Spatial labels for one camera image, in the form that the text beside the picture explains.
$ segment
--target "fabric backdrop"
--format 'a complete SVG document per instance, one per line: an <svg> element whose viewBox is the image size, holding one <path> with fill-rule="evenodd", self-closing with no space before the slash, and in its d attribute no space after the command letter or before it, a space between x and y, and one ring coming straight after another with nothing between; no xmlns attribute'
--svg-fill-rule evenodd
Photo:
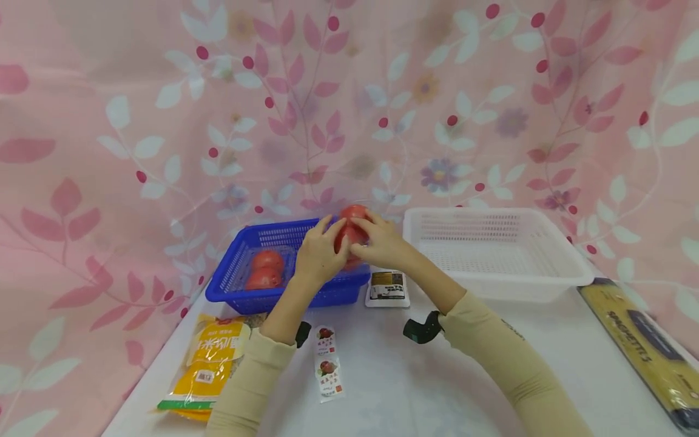
<svg viewBox="0 0 699 437"><path fill-rule="evenodd" d="M0 1L0 436L95 436L246 224L539 208L699 355L687 0Z"/></svg>

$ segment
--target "arm sleeve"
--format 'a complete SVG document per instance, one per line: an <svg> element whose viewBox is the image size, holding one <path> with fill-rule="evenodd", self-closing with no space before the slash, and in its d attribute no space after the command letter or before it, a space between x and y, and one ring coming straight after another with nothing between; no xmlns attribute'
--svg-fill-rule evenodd
<svg viewBox="0 0 699 437"><path fill-rule="evenodd" d="M440 316L445 338L472 357L512 404L532 437L589 437L592 432L543 358L471 293Z"/></svg>
<svg viewBox="0 0 699 437"><path fill-rule="evenodd" d="M214 404L205 436L256 436L267 397L295 351L295 345L276 343L254 329L240 366Z"/></svg>

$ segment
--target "rice bag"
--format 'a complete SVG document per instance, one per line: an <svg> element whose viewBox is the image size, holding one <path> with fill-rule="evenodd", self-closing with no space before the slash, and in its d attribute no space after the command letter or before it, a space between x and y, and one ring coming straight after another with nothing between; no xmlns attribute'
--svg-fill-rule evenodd
<svg viewBox="0 0 699 437"><path fill-rule="evenodd" d="M262 325L266 317L258 314L219 319L199 315L182 368L170 394L157 409L207 422L213 404L243 358L253 328Z"/></svg>

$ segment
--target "hand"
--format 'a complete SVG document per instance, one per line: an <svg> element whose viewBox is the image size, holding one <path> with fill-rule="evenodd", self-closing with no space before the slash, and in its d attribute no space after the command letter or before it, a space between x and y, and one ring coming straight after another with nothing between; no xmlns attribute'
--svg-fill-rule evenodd
<svg viewBox="0 0 699 437"><path fill-rule="evenodd" d="M294 277L315 288L313 293L338 274L350 255L347 237L343 238L340 253L335 253L335 238L347 220L338 220L326 231L331 219L332 216L328 215L309 230L296 254Z"/></svg>
<svg viewBox="0 0 699 437"><path fill-rule="evenodd" d="M393 222L387 222L373 211L366 214L371 222L361 218L351 220L369 235L369 246L355 243L349 251L373 266L405 272L408 259L417 252L415 248L403 240Z"/></svg>

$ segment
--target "table surface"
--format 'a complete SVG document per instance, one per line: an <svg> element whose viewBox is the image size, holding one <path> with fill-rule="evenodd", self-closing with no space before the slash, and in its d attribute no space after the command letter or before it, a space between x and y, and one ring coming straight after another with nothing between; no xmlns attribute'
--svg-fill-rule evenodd
<svg viewBox="0 0 699 437"><path fill-rule="evenodd" d="M305 320L335 328L346 396L319 402L307 343L282 374L258 435L524 437L513 409L475 361L442 336L418 345L402 335L408 318L422 322L433 309L415 284L408 286L407 309L367 308L360 294L352 306L311 310ZM487 303L546 359L596 436L682 436L574 289L547 304ZM231 310L202 293L103 437L203 435L201 423L152 412L202 311Z"/></svg>

